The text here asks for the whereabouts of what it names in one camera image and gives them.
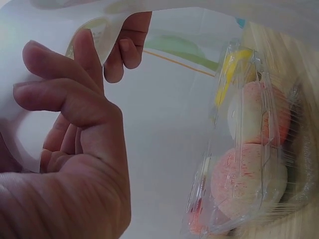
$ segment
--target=plastic clamshell package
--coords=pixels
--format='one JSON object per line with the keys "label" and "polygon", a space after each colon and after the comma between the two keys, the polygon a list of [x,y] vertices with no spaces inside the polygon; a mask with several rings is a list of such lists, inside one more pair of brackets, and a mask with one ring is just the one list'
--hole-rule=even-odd
{"label": "plastic clamshell package", "polygon": [[196,171],[181,234],[218,238],[249,222],[269,222],[285,207],[291,104],[262,53],[232,40],[220,58],[210,115],[212,137]]}

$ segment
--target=clear plastic container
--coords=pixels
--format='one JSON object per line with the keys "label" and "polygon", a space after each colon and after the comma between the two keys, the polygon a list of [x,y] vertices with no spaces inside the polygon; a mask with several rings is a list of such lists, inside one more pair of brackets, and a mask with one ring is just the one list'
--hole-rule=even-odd
{"label": "clear plastic container", "polygon": [[262,52],[239,40],[226,47],[217,77],[213,134],[189,195],[186,239],[273,222],[304,206],[316,185],[309,162],[293,150],[303,132],[299,89],[283,92],[283,77],[268,70]]}

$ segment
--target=white plastic bag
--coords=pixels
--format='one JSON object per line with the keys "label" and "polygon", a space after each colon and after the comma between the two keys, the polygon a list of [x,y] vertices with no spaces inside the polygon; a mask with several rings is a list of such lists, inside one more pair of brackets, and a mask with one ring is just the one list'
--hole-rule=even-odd
{"label": "white plastic bag", "polygon": [[[104,62],[131,14],[194,6],[269,26],[319,48],[317,0],[12,0],[0,10],[0,132],[17,161],[26,169],[39,171],[42,145],[21,143],[28,141],[25,138],[36,129],[25,127],[28,112],[16,104],[12,95],[13,84],[39,80],[27,71],[21,57],[30,39],[58,53],[72,54],[72,37],[94,20],[99,42],[103,43],[96,44],[96,48]],[[39,128],[42,121],[52,119],[52,114],[48,117],[43,113],[40,118],[37,114]],[[45,138],[45,132],[36,135]]]}

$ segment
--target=wooden table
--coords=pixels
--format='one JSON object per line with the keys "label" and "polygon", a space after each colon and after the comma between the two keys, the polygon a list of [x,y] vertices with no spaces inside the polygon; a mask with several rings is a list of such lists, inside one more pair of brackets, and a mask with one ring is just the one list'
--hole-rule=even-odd
{"label": "wooden table", "polygon": [[[300,81],[304,114],[312,137],[311,150],[314,160],[319,160],[319,52],[284,34],[251,23],[245,29],[243,44],[265,52],[270,70],[285,76],[279,86],[285,93]],[[319,239],[319,193],[313,195],[307,206],[285,218],[238,231],[240,239]]]}

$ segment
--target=peach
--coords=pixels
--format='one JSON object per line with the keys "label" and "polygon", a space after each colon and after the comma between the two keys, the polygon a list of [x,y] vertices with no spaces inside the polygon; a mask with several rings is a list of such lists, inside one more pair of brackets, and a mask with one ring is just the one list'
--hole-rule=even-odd
{"label": "peach", "polygon": [[[265,88],[263,82],[247,83],[242,92],[242,106],[241,106],[241,125],[238,121],[240,115],[238,111],[239,99],[235,95],[230,103],[228,109],[228,126],[230,133],[235,139],[236,135],[240,135],[241,143],[262,143],[266,144],[269,141],[269,115],[262,112],[262,95],[261,92]],[[275,98],[274,110],[277,115],[277,122],[279,126],[280,144],[286,138],[290,127],[290,109],[289,103],[285,95],[276,87],[272,86],[273,95]],[[274,138],[272,145],[276,145],[278,140]]]}
{"label": "peach", "polygon": [[[287,168],[278,161],[277,151],[273,148],[262,178],[261,149],[260,144],[245,144],[240,150],[231,149],[213,168],[212,197],[220,211],[232,220],[253,210],[273,208],[286,189]],[[262,179],[266,187],[264,192]]]}

